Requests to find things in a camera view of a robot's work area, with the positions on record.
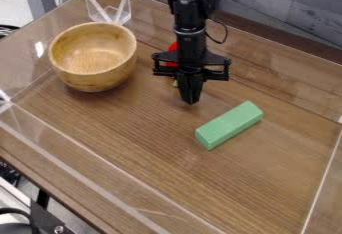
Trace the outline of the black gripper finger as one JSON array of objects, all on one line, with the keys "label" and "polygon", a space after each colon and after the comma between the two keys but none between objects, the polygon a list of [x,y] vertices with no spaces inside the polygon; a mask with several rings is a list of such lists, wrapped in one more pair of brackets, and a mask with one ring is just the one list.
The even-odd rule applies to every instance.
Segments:
[{"label": "black gripper finger", "polygon": [[192,77],[192,103],[196,104],[201,99],[202,88],[204,88],[204,77],[202,75],[194,75]]},{"label": "black gripper finger", "polygon": [[189,78],[184,74],[177,75],[178,89],[181,93],[182,100],[186,103],[192,103],[192,92],[189,88]]}]

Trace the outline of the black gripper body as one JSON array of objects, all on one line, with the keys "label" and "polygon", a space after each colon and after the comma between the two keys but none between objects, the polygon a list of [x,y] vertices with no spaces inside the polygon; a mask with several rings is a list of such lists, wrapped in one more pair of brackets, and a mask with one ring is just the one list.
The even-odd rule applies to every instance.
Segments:
[{"label": "black gripper body", "polygon": [[182,70],[201,71],[204,80],[228,81],[230,79],[232,60],[209,50],[200,59],[180,59],[180,51],[165,51],[154,53],[153,72],[157,76],[176,77]]}]

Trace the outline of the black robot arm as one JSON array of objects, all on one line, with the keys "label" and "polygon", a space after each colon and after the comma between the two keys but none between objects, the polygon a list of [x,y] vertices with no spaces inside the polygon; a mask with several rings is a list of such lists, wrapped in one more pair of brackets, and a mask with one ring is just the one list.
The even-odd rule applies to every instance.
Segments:
[{"label": "black robot arm", "polygon": [[210,35],[206,20],[216,10],[216,0],[168,0],[174,15],[178,48],[154,53],[154,74],[177,80],[182,100],[190,105],[201,99],[208,80],[230,79],[232,60],[208,49]]}]

